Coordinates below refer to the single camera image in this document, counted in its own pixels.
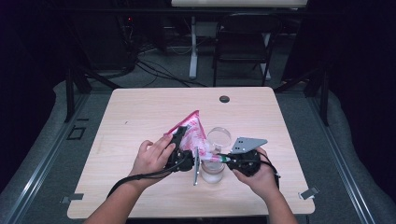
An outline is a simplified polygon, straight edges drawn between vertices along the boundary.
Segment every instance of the human hand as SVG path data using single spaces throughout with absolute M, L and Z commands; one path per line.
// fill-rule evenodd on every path
M 256 150 L 267 156 L 266 151 L 261 147 L 257 147 Z M 262 161 L 268 161 L 263 155 L 260 155 L 260 158 Z M 243 175 L 236 169 L 233 169 L 233 173 L 239 181 L 250 186 L 253 192 L 265 201 L 270 196 L 279 193 L 279 189 L 277 188 L 274 179 L 274 171 L 268 165 L 262 164 L 260 170 L 255 175 L 249 177 Z
M 155 143 L 152 143 L 149 140 L 144 141 L 140 145 L 136 159 L 134 160 L 134 167 L 132 168 L 131 173 L 129 173 L 129 176 L 143 175 L 161 171 L 167 163 L 169 156 L 176 147 L 175 143 L 169 145 L 172 137 L 172 134 L 167 134 Z M 149 186 L 159 182 L 162 179 L 161 176 L 166 175 L 167 174 L 161 174 L 158 176 L 153 176 L 154 178 L 142 178 L 139 180 L 130 181 L 129 184 L 135 185 L 137 188 L 143 191 Z

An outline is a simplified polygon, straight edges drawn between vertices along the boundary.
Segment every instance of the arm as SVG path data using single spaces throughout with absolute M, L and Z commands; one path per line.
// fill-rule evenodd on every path
M 175 149 L 175 144 L 168 146 L 171 140 L 172 134 L 165 135 L 156 143 L 144 141 L 140 145 L 134 167 L 129 175 L 161 171 Z M 161 178 L 133 180 L 119 186 L 85 223 L 125 223 L 143 191 L 160 180 Z
M 258 147 L 257 150 L 260 153 L 267 155 L 262 148 Z M 264 156 L 261 156 L 261 158 L 262 161 L 268 161 Z M 274 172 L 269 166 L 262 164 L 259 172 L 250 177 L 243 175 L 237 170 L 233 170 L 233 173 L 241 182 L 250 186 L 253 192 L 265 201 L 272 224 L 297 223 L 297 220 L 291 212 L 285 197 L 283 197 L 282 193 L 276 186 Z

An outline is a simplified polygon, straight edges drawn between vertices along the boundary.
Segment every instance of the metal bracket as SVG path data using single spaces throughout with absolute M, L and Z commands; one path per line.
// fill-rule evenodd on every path
M 199 165 L 201 160 L 199 159 L 199 148 L 195 148 L 195 161 L 194 161 L 194 182 L 193 185 L 196 186 L 198 184 L 198 174 L 199 174 Z
M 231 154 L 247 153 L 256 147 L 266 144 L 267 142 L 268 141 L 266 139 L 238 137 L 230 152 Z
M 72 131 L 69 133 L 66 140 L 81 140 L 82 135 L 84 135 L 86 129 L 87 128 L 85 128 L 85 127 L 76 128 L 76 125 L 74 125 Z M 79 131 L 79 136 L 73 135 L 73 133 L 75 133 L 75 131 L 76 132 Z
M 82 200 L 84 194 L 70 194 L 69 196 L 63 196 L 60 203 L 71 203 L 74 200 Z
M 317 193 L 319 193 L 319 190 L 317 189 L 317 187 L 313 187 L 312 189 L 308 189 L 308 190 L 304 191 L 303 193 L 299 192 L 298 196 L 304 200 L 306 200 L 308 198 L 313 199 L 313 198 L 315 198 L 315 194 L 317 194 Z

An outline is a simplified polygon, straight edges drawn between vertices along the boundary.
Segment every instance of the forearm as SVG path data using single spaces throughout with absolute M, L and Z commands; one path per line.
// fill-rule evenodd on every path
M 282 193 L 277 192 L 264 199 L 268 207 L 271 224 L 293 224 L 297 223 L 294 214 L 291 212 L 288 203 Z
M 142 192 L 129 183 L 119 186 L 84 223 L 125 223 Z

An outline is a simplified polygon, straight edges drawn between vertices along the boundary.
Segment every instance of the black device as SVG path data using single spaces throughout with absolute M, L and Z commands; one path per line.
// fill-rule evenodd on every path
M 186 131 L 187 127 L 180 126 L 177 128 L 177 132 L 173 135 L 173 138 L 169 144 L 175 143 L 176 147 L 169 156 L 168 162 L 164 167 L 165 170 L 171 169 L 171 172 L 186 172 L 192 169 L 194 166 L 194 157 L 192 155 L 192 151 L 180 149 L 180 142 Z
M 228 168 L 230 168 L 230 170 L 236 169 L 245 176 L 256 174 L 262 165 L 260 154 L 257 150 L 251 150 L 242 154 L 230 153 L 226 156 L 231 159 L 226 162 Z

